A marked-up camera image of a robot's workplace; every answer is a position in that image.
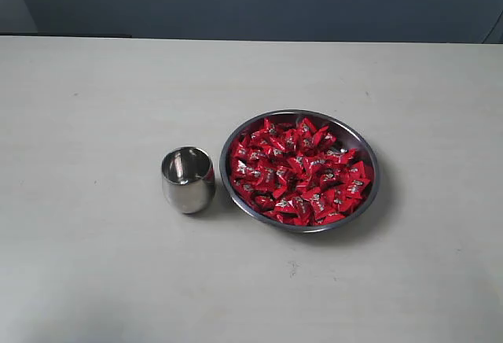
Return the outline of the red wrapped candy left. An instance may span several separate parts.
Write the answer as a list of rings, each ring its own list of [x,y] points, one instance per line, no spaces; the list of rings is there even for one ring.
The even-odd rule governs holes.
[[[259,170],[246,165],[246,163],[239,159],[231,161],[231,174],[236,179],[245,179],[252,182],[261,177],[261,172]]]

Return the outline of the red wrapped candy centre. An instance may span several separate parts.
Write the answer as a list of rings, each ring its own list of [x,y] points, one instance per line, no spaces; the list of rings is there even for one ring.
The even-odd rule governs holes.
[[[313,175],[323,169],[325,159],[320,157],[298,156],[294,158],[299,169],[307,175]]]

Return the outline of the stainless steel cup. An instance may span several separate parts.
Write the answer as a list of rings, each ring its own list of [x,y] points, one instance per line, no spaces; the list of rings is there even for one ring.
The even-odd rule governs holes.
[[[215,196],[211,158],[200,148],[183,146],[169,152],[161,163],[162,190],[168,203],[183,214],[204,210]]]

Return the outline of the red wrapped candy top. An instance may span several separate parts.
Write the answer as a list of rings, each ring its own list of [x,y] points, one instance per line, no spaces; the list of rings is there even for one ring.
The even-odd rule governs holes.
[[[318,131],[317,127],[307,117],[304,117],[297,123],[296,130],[302,138],[312,138]]]

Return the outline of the red wrapped candy right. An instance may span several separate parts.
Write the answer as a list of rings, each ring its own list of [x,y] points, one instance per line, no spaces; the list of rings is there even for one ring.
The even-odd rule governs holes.
[[[363,199],[365,190],[371,183],[372,180],[367,178],[350,179],[343,185],[344,195],[350,198]]]

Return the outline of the red wrapped candy front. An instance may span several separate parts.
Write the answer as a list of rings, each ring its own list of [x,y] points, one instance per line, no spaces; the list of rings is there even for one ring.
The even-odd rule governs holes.
[[[301,197],[282,198],[274,206],[274,217],[280,223],[306,227],[312,224],[313,216],[310,204]]]

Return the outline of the red wrapped candy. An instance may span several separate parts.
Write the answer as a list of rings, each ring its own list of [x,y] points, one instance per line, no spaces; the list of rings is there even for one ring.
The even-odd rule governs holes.
[[[318,131],[317,127],[307,117],[304,117],[297,123],[296,130],[302,138],[312,138]]]
[[[372,180],[367,178],[350,179],[343,185],[344,195],[350,198],[363,199],[365,190],[371,183]]]
[[[313,175],[323,169],[325,159],[320,157],[298,156],[294,158],[299,169],[307,175]]]
[[[280,223],[306,227],[312,224],[313,216],[310,204],[301,197],[282,198],[274,206],[274,217]]]
[[[236,179],[245,179],[252,182],[261,177],[261,172],[259,170],[246,165],[246,163],[239,159],[231,161],[231,174]]]

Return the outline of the metal bowl of red candies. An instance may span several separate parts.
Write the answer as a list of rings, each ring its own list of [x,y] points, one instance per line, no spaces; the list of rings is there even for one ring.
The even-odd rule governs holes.
[[[297,123],[309,118],[318,131],[302,138]],[[323,169],[307,175],[298,156],[325,159]],[[231,161],[239,159],[261,172],[252,182],[231,174]],[[353,128],[331,117],[306,110],[266,112],[241,124],[226,140],[219,160],[224,187],[233,202],[254,219],[284,231],[317,233],[358,218],[373,203],[380,185],[378,161],[371,146]],[[344,183],[367,178],[372,183],[363,199],[346,197]],[[301,197],[314,213],[310,226],[278,222],[274,206],[282,198]]]

